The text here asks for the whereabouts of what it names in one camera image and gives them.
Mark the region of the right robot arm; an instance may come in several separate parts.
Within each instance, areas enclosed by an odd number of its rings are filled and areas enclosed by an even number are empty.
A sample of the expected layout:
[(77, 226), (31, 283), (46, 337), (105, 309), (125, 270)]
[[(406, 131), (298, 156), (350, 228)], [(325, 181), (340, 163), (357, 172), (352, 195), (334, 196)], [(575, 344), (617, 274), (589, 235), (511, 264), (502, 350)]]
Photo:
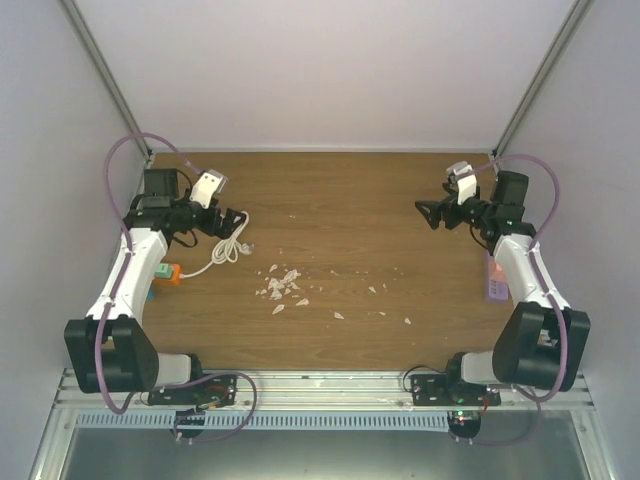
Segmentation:
[(444, 199), (415, 206), (432, 229), (466, 224), (480, 234), (504, 273), (514, 309), (492, 350), (458, 352), (447, 362), (444, 396), (464, 405), (483, 387), (509, 385), (543, 403), (570, 390), (591, 322), (556, 288), (541, 256), (539, 233), (523, 219), (528, 177), (499, 172), (490, 198), (484, 200), (468, 163), (449, 167), (447, 175)]

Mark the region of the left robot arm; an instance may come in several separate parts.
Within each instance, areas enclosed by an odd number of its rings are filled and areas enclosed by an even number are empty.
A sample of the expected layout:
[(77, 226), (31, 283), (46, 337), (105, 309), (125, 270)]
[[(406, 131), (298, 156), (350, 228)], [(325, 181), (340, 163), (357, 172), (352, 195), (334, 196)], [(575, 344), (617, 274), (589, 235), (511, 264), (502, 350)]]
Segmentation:
[(217, 194), (227, 179), (209, 170), (181, 190), (180, 170), (148, 170), (144, 190), (123, 218), (121, 246), (101, 294), (86, 316), (71, 320), (64, 340), (84, 393), (146, 392), (171, 385), (185, 404), (203, 398), (205, 378), (192, 354), (163, 354), (142, 328), (147, 296), (157, 268), (178, 235), (201, 232), (227, 240), (246, 219), (221, 210)]

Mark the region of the green usb charger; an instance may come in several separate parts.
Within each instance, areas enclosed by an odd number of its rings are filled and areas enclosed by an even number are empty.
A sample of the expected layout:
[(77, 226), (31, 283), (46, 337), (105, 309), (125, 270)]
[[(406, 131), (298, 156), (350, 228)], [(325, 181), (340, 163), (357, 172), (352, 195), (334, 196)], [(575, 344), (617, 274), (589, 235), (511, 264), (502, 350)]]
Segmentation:
[(160, 263), (154, 272), (154, 278), (158, 280), (171, 280), (173, 275), (174, 268), (168, 263)]

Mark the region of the orange power strip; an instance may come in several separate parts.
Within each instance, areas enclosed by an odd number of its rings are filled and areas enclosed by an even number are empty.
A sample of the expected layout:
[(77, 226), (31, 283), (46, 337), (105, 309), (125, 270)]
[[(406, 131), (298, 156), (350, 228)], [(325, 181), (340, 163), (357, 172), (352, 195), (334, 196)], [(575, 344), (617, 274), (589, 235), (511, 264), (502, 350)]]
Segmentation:
[(175, 263), (160, 263), (155, 270), (153, 284), (178, 286), (182, 281), (182, 268)]

